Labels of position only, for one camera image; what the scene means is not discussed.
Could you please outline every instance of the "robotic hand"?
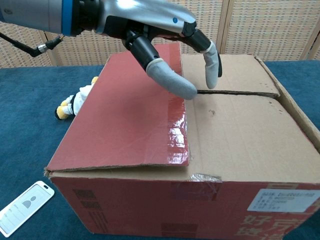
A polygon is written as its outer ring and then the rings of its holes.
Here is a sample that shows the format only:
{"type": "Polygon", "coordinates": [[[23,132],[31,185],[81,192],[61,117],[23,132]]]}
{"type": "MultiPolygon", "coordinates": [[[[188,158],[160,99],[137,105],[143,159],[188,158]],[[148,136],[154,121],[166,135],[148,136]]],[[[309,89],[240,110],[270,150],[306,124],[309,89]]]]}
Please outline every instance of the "robotic hand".
{"type": "MultiPolygon", "coordinates": [[[[149,77],[187,100],[197,94],[196,87],[160,58],[151,44],[154,38],[181,41],[203,53],[209,89],[222,75],[216,46],[197,29],[196,17],[184,7],[164,0],[0,0],[0,21],[65,36],[75,37],[88,30],[121,39],[149,77]]],[[[33,51],[33,57],[62,41],[58,36],[53,42],[32,49],[2,33],[0,37],[29,54],[33,51]]]]}

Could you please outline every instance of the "person icon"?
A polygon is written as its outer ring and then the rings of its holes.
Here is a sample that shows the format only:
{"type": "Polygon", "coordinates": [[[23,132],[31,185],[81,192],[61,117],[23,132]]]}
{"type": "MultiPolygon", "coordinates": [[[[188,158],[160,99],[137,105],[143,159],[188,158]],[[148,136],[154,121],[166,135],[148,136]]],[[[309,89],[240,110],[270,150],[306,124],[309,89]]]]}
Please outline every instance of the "person icon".
{"type": "Polygon", "coordinates": [[[33,202],[34,200],[36,200],[36,196],[31,197],[30,201],[29,200],[24,201],[22,204],[28,209],[31,206],[31,202],[33,202]]]}

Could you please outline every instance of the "white plush toy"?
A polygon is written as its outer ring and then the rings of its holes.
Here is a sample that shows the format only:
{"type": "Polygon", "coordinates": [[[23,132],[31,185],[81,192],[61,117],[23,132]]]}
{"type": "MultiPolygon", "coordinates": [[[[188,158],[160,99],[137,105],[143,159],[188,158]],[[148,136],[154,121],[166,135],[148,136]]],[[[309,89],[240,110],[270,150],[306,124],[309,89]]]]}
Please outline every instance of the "white plush toy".
{"type": "Polygon", "coordinates": [[[59,120],[64,120],[67,119],[69,115],[76,116],[97,80],[98,77],[95,76],[91,81],[91,85],[80,87],[77,94],[67,97],[66,100],[55,109],[55,117],[59,120]]]}

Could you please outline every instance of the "robotic finger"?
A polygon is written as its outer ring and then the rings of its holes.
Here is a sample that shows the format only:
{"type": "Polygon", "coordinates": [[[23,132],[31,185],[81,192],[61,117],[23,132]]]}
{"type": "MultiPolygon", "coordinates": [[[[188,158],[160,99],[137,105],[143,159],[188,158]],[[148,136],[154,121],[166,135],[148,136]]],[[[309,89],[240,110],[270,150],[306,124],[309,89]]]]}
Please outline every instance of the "robotic finger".
{"type": "Polygon", "coordinates": [[[206,85],[209,89],[213,89],[218,83],[218,77],[222,75],[220,55],[213,41],[211,41],[210,47],[202,53],[205,61],[206,85]]]}
{"type": "Polygon", "coordinates": [[[137,35],[129,31],[125,47],[140,63],[147,75],[169,92],[191,100],[197,95],[196,87],[175,73],[170,66],[159,56],[155,47],[144,35],[137,35]]]}

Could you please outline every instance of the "blue ring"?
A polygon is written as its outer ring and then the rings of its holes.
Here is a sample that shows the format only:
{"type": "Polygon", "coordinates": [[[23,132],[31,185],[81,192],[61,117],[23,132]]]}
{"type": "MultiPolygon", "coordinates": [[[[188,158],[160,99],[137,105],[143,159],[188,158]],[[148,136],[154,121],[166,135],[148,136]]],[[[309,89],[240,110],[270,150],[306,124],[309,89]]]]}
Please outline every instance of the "blue ring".
{"type": "Polygon", "coordinates": [[[1,12],[1,7],[0,7],[0,22],[3,22],[5,23],[5,19],[4,19],[4,16],[2,15],[2,12],[1,12]]]}
{"type": "Polygon", "coordinates": [[[73,0],[62,0],[62,33],[71,36],[73,0]]]}

